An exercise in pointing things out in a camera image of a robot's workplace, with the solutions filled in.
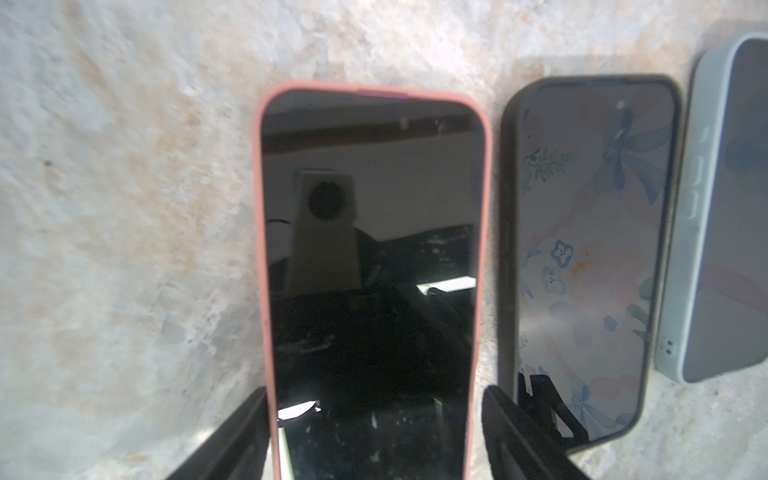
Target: countertop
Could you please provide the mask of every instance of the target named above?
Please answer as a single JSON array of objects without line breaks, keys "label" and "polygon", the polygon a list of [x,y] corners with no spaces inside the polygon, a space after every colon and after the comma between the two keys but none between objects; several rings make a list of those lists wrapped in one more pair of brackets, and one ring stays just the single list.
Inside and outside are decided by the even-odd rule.
[{"label": "countertop", "polygon": [[[3,2],[0,477],[164,478],[263,385],[250,126],[270,86],[456,91],[497,127],[543,76],[685,92],[702,50],[755,29],[768,3]],[[765,478],[767,396],[765,364],[686,388],[651,372],[634,430],[573,458],[593,478]]]}]

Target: phone side button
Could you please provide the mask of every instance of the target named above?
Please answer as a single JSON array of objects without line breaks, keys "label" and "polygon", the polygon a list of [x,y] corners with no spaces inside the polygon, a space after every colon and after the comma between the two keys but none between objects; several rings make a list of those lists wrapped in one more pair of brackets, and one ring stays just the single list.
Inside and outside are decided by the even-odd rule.
[{"label": "phone side button", "polygon": [[698,185],[701,182],[701,172],[704,166],[704,157],[696,155],[688,157],[685,165],[685,183],[689,186]]},{"label": "phone side button", "polygon": [[698,210],[699,194],[692,190],[686,190],[680,195],[680,203],[677,211],[683,218],[694,218]]}]

